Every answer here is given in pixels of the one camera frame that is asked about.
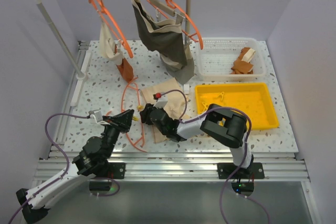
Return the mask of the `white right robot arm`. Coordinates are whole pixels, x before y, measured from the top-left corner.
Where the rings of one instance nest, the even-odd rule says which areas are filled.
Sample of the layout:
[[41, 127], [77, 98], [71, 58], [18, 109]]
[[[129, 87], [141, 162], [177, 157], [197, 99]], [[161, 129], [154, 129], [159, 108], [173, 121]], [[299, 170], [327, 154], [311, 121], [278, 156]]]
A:
[[241, 110], [211, 104], [203, 114], [181, 121], [171, 118], [163, 108], [148, 103], [140, 117], [142, 123], [155, 126], [173, 142], [204, 133], [230, 149], [236, 176], [246, 178], [253, 171], [253, 155], [247, 143], [251, 119]]

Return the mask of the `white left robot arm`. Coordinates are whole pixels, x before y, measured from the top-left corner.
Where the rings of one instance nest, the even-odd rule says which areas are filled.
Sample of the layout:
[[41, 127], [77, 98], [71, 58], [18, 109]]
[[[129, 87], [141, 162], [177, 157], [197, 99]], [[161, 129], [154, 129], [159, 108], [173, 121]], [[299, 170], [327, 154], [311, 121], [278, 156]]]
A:
[[36, 223], [48, 215], [49, 209], [65, 194], [91, 179], [106, 179], [116, 182], [124, 179], [125, 163], [109, 161], [121, 133], [129, 132], [134, 115], [128, 109], [115, 116], [102, 116], [104, 127], [100, 136], [89, 138], [79, 154], [70, 160], [64, 150], [58, 150], [66, 160], [66, 166], [44, 183], [16, 192], [26, 223]]

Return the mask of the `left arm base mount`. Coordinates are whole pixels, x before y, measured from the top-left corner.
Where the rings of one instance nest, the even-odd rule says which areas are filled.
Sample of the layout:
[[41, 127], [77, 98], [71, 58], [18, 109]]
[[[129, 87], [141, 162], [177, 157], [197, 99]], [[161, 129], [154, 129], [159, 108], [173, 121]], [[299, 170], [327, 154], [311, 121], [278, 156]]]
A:
[[124, 179], [125, 163], [109, 163], [107, 168], [90, 179], [89, 190], [97, 197], [116, 195], [120, 190], [118, 179]]

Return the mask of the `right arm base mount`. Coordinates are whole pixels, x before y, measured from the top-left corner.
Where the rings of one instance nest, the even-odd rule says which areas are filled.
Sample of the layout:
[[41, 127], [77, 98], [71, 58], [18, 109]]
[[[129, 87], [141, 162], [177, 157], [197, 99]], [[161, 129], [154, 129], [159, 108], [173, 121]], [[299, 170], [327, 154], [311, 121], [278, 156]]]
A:
[[[217, 173], [219, 179], [227, 179], [237, 167], [233, 163], [218, 163]], [[252, 163], [248, 168], [239, 168], [230, 179], [231, 187], [235, 193], [250, 196], [255, 189], [255, 179], [265, 179], [262, 163]]]

